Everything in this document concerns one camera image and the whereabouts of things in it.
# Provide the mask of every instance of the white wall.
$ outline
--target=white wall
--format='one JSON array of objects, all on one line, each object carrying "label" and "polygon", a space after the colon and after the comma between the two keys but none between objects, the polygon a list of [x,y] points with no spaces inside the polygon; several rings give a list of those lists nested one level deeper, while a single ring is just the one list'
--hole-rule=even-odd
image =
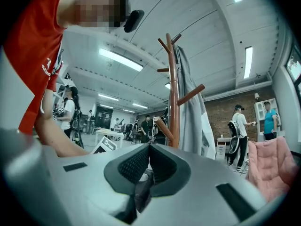
[{"label": "white wall", "polygon": [[114,120],[116,118],[119,119],[118,123],[120,123],[122,121],[122,119],[124,119],[122,123],[125,123],[127,125],[129,123],[134,124],[136,116],[133,115],[132,113],[126,113],[124,111],[113,110],[112,120]]},{"label": "white wall", "polygon": [[273,77],[282,130],[291,151],[301,153],[301,108],[293,81],[284,66]]},{"label": "white wall", "polygon": [[92,110],[92,115],[96,113],[96,98],[92,96],[83,96],[79,94],[80,110],[84,115],[89,114],[89,110]]}]

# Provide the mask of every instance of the ceiling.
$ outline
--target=ceiling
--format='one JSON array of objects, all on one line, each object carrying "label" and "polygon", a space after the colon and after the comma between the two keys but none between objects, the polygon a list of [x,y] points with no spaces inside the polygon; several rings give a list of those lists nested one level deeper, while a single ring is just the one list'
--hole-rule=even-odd
[{"label": "ceiling", "polygon": [[[272,70],[278,45],[278,14],[268,0],[130,0],[145,15],[138,28],[103,33],[97,28],[71,27],[63,37],[63,60],[81,94],[100,104],[144,113],[162,109],[169,98],[168,57],[158,43],[181,34],[177,45],[189,58],[191,75],[204,84],[203,96],[257,82]],[[253,47],[250,77],[244,80],[245,48]],[[99,48],[141,64],[138,72],[99,55]],[[98,93],[118,98],[112,101]],[[132,103],[149,109],[134,107]]]}]

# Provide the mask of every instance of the floor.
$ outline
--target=floor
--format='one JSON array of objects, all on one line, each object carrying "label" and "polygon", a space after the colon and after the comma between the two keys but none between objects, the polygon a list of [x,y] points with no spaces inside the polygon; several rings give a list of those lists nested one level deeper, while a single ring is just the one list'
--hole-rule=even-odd
[{"label": "floor", "polygon": [[[85,150],[88,152],[93,151],[93,149],[95,147],[95,135],[82,134],[81,138],[82,138]],[[117,147],[120,145],[120,141],[113,141],[113,142],[117,145]],[[123,147],[134,145],[134,143],[131,143],[130,141],[126,141],[126,140],[124,140],[122,144],[123,144],[122,145]],[[246,178],[246,176],[248,174],[249,166],[244,162],[243,166],[242,166],[243,172],[237,172],[237,162],[238,162],[238,159],[235,159],[234,164],[229,166],[227,163],[226,157],[225,157],[224,161],[220,161],[220,163],[222,165],[224,165],[225,167],[229,168],[229,170],[239,174],[243,178]]]}]

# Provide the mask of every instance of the pink cushion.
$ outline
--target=pink cushion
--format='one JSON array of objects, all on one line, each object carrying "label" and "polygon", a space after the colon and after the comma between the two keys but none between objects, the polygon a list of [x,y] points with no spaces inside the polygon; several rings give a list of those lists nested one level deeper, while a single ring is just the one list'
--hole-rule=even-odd
[{"label": "pink cushion", "polygon": [[298,167],[283,137],[270,141],[249,141],[249,175],[267,201],[286,193]]}]

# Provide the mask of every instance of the black pants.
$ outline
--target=black pants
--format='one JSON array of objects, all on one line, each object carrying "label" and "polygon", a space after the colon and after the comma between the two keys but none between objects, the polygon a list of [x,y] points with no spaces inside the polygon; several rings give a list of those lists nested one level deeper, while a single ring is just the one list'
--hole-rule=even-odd
[{"label": "black pants", "polygon": [[143,133],[141,133],[141,143],[147,143],[149,141],[149,138],[147,135],[145,136]]},{"label": "black pants", "polygon": [[64,130],[65,134],[66,134],[67,137],[69,137],[69,138],[70,138],[71,131],[72,131],[72,128],[71,128],[71,127],[70,127],[69,129],[67,129],[67,130]]},{"label": "black pants", "polygon": [[264,134],[264,137],[265,137],[265,139],[266,139],[267,141],[270,141],[270,140],[276,138],[275,135],[274,135],[274,133]]},{"label": "black pants", "polygon": [[239,145],[238,145],[238,149],[236,150],[236,152],[234,152],[233,154],[231,154],[230,156],[230,163],[233,163],[234,162],[234,159],[236,157],[236,154],[240,148],[240,158],[238,160],[238,164],[237,166],[238,167],[241,167],[243,165],[243,162],[244,162],[244,159],[245,159],[245,154],[246,154],[246,146],[247,146],[247,142],[248,142],[248,139],[247,137],[244,137],[244,138],[240,138],[239,139]]}]

